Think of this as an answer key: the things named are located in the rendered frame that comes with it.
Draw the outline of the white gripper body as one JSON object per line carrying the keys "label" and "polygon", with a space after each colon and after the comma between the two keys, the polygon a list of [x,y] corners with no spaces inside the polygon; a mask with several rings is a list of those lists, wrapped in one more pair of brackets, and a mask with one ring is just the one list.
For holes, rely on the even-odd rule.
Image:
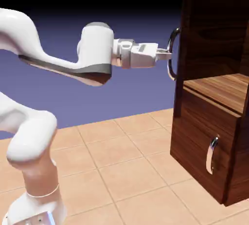
{"label": "white gripper body", "polygon": [[136,43],[130,50],[131,68],[151,68],[156,63],[157,43]]}

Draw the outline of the curved metal door handle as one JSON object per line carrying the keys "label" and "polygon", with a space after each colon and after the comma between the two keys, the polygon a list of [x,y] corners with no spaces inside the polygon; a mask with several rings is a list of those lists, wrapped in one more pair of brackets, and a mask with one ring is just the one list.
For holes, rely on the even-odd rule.
{"label": "curved metal door handle", "polygon": [[[177,37],[177,35],[180,34],[180,28],[176,28],[175,30],[172,31],[172,33],[170,34],[169,40],[168,40],[168,45],[167,45],[167,51],[172,54],[173,51],[173,45],[174,45],[174,41]],[[175,81],[177,75],[174,73],[173,68],[172,68],[172,59],[168,59],[167,60],[167,72],[169,77]]]}

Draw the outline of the dark wood cabinet door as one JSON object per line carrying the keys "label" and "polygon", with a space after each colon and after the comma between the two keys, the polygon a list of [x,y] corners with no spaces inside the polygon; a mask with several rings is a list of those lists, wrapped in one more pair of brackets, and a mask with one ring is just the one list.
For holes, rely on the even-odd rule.
{"label": "dark wood cabinet door", "polygon": [[241,72],[249,26],[249,0],[183,0],[174,117],[183,82]]}

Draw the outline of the dark wood cabinet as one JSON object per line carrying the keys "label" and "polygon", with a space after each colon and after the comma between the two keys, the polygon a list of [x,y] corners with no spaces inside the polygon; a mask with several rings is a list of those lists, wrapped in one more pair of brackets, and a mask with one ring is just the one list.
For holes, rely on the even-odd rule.
{"label": "dark wood cabinet", "polygon": [[[231,153],[241,116],[190,90],[182,89],[180,116],[174,116],[170,154],[220,203],[226,202]],[[212,158],[213,175],[206,170],[211,140],[219,135]]]}
{"label": "dark wood cabinet", "polygon": [[187,87],[241,116],[231,153],[225,206],[249,198],[249,26],[246,35],[240,73],[183,82],[183,88]]}

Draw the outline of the dark wood cabinet front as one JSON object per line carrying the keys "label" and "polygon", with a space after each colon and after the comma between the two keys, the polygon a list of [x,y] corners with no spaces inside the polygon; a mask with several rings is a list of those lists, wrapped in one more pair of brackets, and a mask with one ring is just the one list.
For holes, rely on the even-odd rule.
{"label": "dark wood cabinet front", "polygon": [[[174,116],[170,154],[220,203],[226,202],[231,153],[241,116],[190,90],[182,89],[180,116]],[[211,140],[219,135],[212,158],[213,175],[206,170]]]}

